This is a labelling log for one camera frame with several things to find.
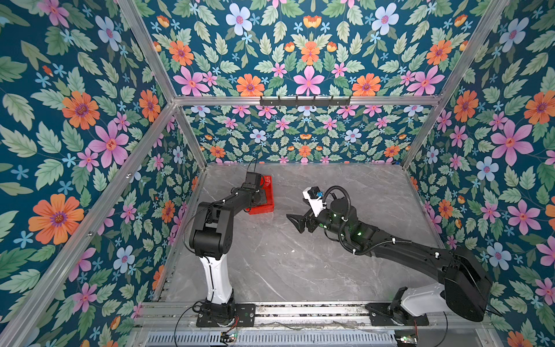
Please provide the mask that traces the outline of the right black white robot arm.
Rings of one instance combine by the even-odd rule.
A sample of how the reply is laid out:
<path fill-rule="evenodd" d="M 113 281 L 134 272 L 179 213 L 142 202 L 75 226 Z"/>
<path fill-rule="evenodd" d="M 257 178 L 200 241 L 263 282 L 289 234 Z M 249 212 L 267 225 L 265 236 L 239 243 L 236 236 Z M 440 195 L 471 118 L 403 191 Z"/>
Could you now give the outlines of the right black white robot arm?
<path fill-rule="evenodd" d="M 367 304 L 370 314 L 398 325 L 411 324 L 437 312 L 452 312 L 471 322 L 484 320 L 492 280 L 471 251 L 425 246 L 364 223 L 341 186 L 332 186 L 325 192 L 308 187 L 303 191 L 303 201 L 310 207 L 305 214 L 287 216 L 299 233 L 321 228 L 335 234 L 336 241 L 353 256 L 386 259 L 436 281 L 419 288 L 401 287 L 385 308 Z"/>

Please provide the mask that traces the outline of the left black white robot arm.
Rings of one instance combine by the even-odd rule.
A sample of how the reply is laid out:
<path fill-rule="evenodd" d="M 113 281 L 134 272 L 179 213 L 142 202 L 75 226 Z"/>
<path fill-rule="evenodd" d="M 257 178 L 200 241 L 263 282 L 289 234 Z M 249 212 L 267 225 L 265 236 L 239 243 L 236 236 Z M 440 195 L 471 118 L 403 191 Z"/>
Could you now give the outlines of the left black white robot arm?
<path fill-rule="evenodd" d="M 244 183 L 215 202 L 201 202 L 193 219 L 189 248 L 202 263 L 207 294 L 199 313 L 218 325 L 233 325 L 236 319 L 234 290 L 228 274 L 227 254 L 234 238 L 234 218 L 267 202 L 264 176 L 248 171 Z"/>

